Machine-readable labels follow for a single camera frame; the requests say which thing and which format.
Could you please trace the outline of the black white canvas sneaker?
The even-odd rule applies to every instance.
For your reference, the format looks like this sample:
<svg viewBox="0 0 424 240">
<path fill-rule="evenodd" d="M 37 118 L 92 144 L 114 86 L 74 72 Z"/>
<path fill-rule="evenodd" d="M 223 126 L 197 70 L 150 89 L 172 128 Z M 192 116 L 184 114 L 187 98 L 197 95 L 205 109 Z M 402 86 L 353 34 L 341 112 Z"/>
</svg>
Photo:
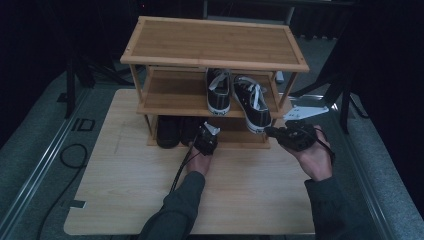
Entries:
<svg viewBox="0 0 424 240">
<path fill-rule="evenodd" d="M 230 70 L 208 68 L 206 72 L 207 106 L 213 115 L 225 115 L 230 109 Z"/>
<path fill-rule="evenodd" d="M 261 134 L 271 126 L 271 115 L 264 99 L 264 89 L 248 76 L 237 75 L 232 83 L 233 97 L 244 112 L 246 126 L 254 134 Z"/>
</svg>

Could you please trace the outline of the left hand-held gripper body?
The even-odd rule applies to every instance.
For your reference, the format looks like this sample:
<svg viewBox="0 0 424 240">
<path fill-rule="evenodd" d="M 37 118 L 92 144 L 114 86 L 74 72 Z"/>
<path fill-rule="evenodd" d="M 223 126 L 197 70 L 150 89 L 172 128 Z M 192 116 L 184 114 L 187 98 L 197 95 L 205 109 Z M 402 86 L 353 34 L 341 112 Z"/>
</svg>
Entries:
<svg viewBox="0 0 424 240">
<path fill-rule="evenodd" d="M 199 127 L 193 146 L 204 156 L 212 155 L 217 148 L 220 131 L 220 128 L 205 121 Z"/>
</svg>

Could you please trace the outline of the person's left hand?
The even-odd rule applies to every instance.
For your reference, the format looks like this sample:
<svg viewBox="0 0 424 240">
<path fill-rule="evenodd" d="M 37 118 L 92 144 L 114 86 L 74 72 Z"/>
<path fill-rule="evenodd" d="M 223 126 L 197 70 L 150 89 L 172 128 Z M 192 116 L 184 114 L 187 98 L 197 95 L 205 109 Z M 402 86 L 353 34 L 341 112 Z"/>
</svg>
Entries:
<svg viewBox="0 0 424 240">
<path fill-rule="evenodd" d="M 206 176 L 209 171 L 211 162 L 212 155 L 203 155 L 200 152 L 192 152 L 189 155 L 189 161 L 186 164 L 186 172 L 198 172 L 203 176 Z"/>
</svg>

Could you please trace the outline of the metal floor rail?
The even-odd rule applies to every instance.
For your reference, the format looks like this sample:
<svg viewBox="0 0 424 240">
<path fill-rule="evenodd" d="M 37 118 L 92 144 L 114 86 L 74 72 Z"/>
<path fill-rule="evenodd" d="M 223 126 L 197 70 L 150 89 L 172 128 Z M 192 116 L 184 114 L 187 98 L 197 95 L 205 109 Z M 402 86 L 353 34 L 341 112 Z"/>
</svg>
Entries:
<svg viewBox="0 0 424 240">
<path fill-rule="evenodd" d="M 377 240 L 395 240 L 350 135 L 340 126 L 340 113 L 341 108 L 336 103 L 329 105 L 330 141 L 336 153 L 336 174 L 342 185 L 349 187 L 350 202 L 367 217 Z"/>
<path fill-rule="evenodd" d="M 53 140 L 50 142 L 42 157 L 35 166 L 31 175 L 27 178 L 17 197 L 13 201 L 11 207 L 5 214 L 5 217 L 0 221 L 0 238 L 4 239 L 12 231 L 14 225 L 19 221 L 22 214 L 32 200 L 35 192 L 41 184 L 54 158 L 58 154 L 60 147 L 63 145 L 72 125 L 76 120 L 81 106 L 84 104 L 87 96 L 91 93 L 91 89 L 83 89 L 77 97 L 76 106 L 71 115 L 64 119 L 61 126 L 56 131 Z"/>
</svg>

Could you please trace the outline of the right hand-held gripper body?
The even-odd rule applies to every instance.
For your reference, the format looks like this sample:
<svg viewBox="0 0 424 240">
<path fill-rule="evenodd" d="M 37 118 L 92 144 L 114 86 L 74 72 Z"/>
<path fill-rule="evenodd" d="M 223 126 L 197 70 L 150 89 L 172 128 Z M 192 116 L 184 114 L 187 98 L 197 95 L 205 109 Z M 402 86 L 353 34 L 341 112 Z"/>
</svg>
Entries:
<svg viewBox="0 0 424 240">
<path fill-rule="evenodd" d="M 283 116 L 285 126 L 280 128 L 282 133 L 279 137 L 279 144 L 297 152 L 311 147 L 318 141 L 318 137 L 315 127 L 308 124 L 306 119 L 328 111 L 326 106 L 294 106 Z"/>
</svg>

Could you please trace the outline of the wooden shoe rack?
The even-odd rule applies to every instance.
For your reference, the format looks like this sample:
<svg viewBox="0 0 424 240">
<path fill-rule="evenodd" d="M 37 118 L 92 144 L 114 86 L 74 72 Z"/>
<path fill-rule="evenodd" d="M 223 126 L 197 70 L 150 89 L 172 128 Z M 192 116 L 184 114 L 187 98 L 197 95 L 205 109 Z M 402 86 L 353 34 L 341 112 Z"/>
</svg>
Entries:
<svg viewBox="0 0 424 240">
<path fill-rule="evenodd" d="M 221 148 L 266 149 L 264 134 L 245 125 L 243 109 L 232 101 L 224 116 L 207 107 L 206 69 L 227 68 L 266 89 L 272 122 L 289 111 L 288 94 L 309 67 L 285 25 L 141 16 L 121 57 L 130 66 L 138 94 L 137 112 L 154 146 L 160 115 L 206 117 L 221 128 Z"/>
</svg>

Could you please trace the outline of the black mesh shoe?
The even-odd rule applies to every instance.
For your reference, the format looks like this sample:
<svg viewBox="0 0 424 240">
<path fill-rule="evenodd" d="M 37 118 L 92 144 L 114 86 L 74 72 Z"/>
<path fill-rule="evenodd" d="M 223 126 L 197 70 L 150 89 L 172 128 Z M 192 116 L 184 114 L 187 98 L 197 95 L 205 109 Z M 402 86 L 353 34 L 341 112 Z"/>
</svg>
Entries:
<svg viewBox="0 0 424 240">
<path fill-rule="evenodd" d="M 199 127 L 206 121 L 205 117 L 186 116 L 182 119 L 180 142 L 188 146 L 197 135 Z"/>
<path fill-rule="evenodd" d="M 161 148 L 170 149 L 180 142 L 180 118 L 160 115 L 156 142 Z"/>
</svg>

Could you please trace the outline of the person's right hand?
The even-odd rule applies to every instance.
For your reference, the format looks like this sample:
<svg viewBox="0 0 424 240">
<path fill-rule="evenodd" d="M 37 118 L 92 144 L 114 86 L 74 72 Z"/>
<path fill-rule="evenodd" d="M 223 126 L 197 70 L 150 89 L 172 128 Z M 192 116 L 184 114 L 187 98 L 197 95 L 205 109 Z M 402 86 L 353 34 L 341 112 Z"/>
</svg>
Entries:
<svg viewBox="0 0 424 240">
<path fill-rule="evenodd" d="M 287 151 L 299 162 L 302 170 L 314 181 L 322 181 L 333 175 L 332 160 L 328 150 L 330 143 L 327 141 L 319 125 L 315 125 L 318 141 L 310 148 L 296 152 L 291 149 Z"/>
</svg>

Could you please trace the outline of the black metal stand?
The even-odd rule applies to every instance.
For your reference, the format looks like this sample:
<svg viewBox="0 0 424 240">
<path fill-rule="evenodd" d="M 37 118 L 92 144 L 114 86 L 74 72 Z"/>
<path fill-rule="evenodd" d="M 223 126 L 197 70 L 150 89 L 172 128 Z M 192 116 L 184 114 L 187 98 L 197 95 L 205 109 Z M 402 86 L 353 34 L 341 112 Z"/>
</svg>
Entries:
<svg viewBox="0 0 424 240">
<path fill-rule="evenodd" d="M 347 122 L 349 105 L 352 100 L 351 87 L 353 83 L 355 69 L 352 65 L 344 66 L 336 70 L 330 70 L 324 67 L 317 80 L 298 90 L 289 94 L 290 97 L 301 97 L 312 90 L 318 89 L 326 84 L 329 85 L 326 90 L 322 101 L 325 106 L 331 107 L 334 105 L 338 98 L 341 98 L 341 112 L 339 117 L 339 124 L 345 134 L 349 133 Z"/>
<path fill-rule="evenodd" d="M 75 78 L 78 78 L 84 87 L 93 87 L 95 85 L 94 77 L 89 69 L 88 63 L 84 58 L 72 57 L 67 61 L 66 66 L 66 114 L 65 118 L 68 119 L 76 106 L 76 88 Z"/>
</svg>

